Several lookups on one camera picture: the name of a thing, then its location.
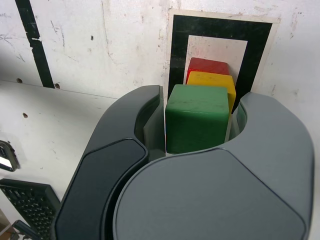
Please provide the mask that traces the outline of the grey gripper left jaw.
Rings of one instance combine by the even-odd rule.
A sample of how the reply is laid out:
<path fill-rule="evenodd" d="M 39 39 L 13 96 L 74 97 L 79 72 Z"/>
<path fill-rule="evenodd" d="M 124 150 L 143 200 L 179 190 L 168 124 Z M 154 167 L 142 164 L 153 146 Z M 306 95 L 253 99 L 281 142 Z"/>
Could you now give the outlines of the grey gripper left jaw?
<path fill-rule="evenodd" d="M 97 123 L 67 187 L 54 239 L 111 240 L 125 184 L 165 154 L 162 86 L 141 86 L 116 100 Z"/>

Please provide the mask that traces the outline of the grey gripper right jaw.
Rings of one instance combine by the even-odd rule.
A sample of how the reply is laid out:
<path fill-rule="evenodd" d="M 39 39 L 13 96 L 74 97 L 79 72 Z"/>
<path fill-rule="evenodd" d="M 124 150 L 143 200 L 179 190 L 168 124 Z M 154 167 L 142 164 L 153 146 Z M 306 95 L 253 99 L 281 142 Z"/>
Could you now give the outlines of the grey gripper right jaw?
<path fill-rule="evenodd" d="M 276 99 L 249 92 L 237 135 L 213 148 L 154 160 L 125 184 L 115 240 L 306 240 L 315 151 L 311 136 Z"/>

